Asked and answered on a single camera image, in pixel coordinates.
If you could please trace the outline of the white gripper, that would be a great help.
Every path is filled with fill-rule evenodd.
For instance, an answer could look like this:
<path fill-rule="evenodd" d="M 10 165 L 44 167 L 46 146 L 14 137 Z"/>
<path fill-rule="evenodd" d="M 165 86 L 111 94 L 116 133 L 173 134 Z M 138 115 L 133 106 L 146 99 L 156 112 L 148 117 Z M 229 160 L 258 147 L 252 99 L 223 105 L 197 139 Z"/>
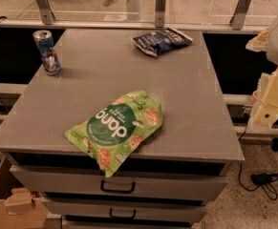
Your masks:
<path fill-rule="evenodd" d="M 278 120 L 278 68 L 271 74 L 261 74 L 256 97 L 253 121 L 271 128 Z"/>

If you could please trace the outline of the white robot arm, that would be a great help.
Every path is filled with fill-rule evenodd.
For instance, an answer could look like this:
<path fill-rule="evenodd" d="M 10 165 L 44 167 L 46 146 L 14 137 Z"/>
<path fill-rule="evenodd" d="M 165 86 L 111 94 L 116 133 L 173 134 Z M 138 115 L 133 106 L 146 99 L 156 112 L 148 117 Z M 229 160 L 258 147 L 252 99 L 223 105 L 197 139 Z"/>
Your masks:
<path fill-rule="evenodd" d="M 278 120 L 278 17 L 268 30 L 266 55 L 268 61 L 277 65 L 277 69 L 266 77 L 258 92 L 253 122 L 271 128 Z"/>

